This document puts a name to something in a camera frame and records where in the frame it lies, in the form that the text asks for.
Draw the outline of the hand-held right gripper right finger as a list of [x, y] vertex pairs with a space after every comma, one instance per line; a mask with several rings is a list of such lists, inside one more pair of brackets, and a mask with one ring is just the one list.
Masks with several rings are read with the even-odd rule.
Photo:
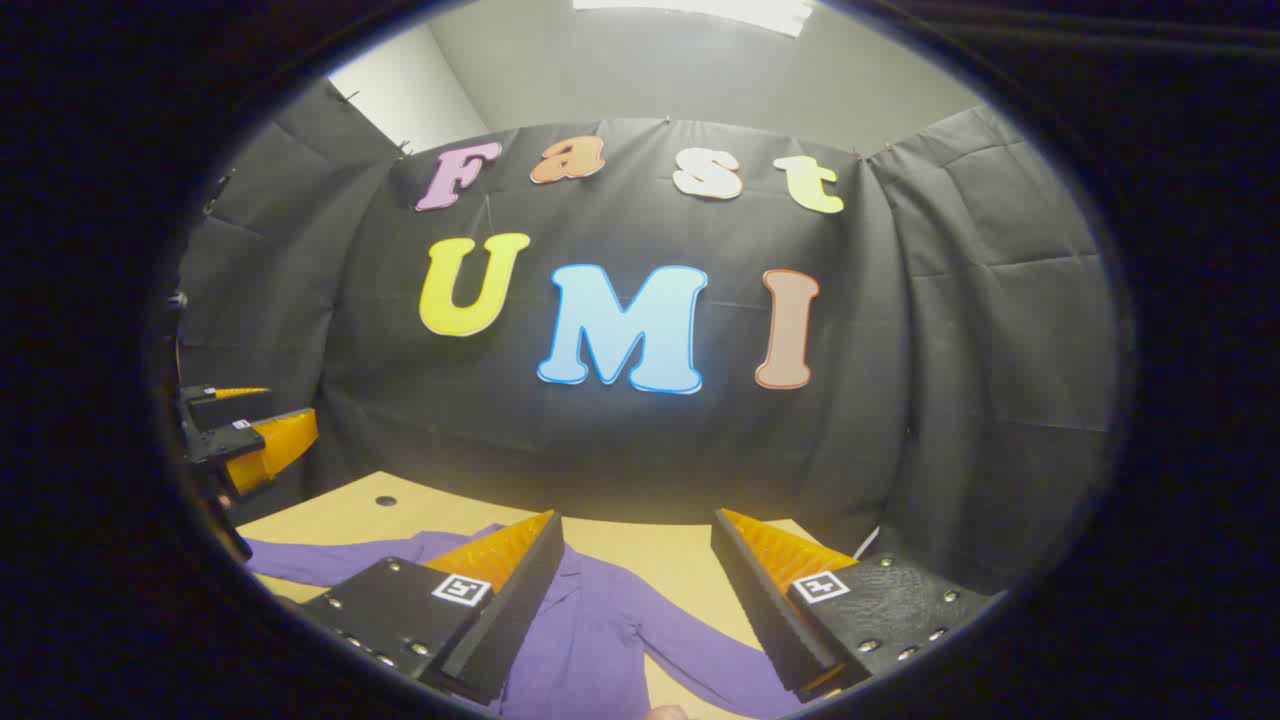
[[783, 688], [800, 701], [914, 662], [1001, 597], [896, 553], [855, 559], [728, 509], [714, 512], [710, 547]]

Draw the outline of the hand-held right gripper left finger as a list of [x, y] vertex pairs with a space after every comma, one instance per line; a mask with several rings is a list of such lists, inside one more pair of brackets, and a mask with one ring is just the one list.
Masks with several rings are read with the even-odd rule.
[[564, 552], [545, 511], [426, 562], [385, 556], [302, 614], [390, 670], [480, 705], [504, 688]]

